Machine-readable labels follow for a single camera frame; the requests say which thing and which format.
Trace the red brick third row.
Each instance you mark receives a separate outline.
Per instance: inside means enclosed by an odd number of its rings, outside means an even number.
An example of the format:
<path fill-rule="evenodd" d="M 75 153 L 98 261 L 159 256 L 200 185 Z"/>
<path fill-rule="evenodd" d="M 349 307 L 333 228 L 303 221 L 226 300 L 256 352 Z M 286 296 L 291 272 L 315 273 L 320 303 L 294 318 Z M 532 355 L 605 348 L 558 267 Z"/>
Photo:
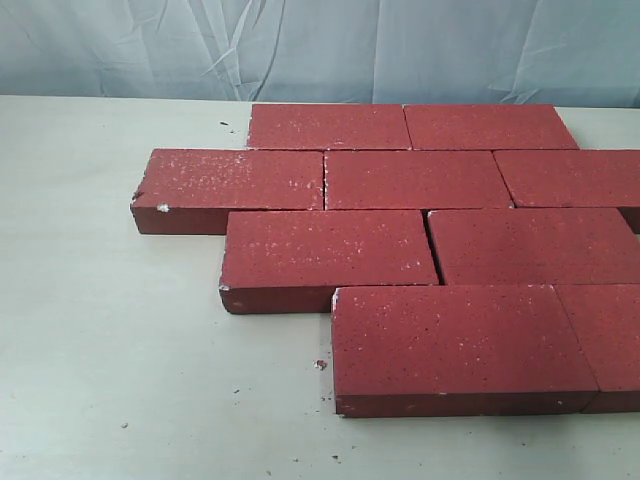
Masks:
<path fill-rule="evenodd" d="M 428 214 L 447 285 L 637 284 L 639 241 L 614 208 Z"/>

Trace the white backdrop curtain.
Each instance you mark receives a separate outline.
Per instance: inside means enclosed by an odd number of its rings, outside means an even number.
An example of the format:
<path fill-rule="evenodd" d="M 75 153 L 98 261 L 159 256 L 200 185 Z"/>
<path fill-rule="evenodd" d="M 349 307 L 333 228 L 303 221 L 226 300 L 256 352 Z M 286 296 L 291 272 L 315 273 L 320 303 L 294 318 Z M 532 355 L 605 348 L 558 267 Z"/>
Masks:
<path fill-rule="evenodd" d="M 5 94 L 639 103 L 635 1 L 5 1 Z"/>

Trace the red brick second row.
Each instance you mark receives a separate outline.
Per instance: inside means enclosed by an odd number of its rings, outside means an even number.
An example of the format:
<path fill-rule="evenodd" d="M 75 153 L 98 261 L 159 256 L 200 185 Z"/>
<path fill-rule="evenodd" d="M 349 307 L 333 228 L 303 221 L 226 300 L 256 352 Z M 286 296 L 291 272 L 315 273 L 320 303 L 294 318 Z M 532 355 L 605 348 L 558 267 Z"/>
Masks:
<path fill-rule="evenodd" d="M 513 206 L 489 151 L 330 151 L 328 210 L 498 209 Z"/>

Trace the red brick front row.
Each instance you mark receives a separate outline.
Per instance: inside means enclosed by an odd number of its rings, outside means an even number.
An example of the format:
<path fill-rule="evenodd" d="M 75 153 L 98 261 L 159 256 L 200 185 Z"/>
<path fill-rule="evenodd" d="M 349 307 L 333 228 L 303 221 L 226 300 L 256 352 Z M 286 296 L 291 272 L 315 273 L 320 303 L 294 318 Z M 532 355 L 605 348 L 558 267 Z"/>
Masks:
<path fill-rule="evenodd" d="M 550 285 L 341 288 L 331 344 L 344 417 L 571 414 L 599 390 Z"/>

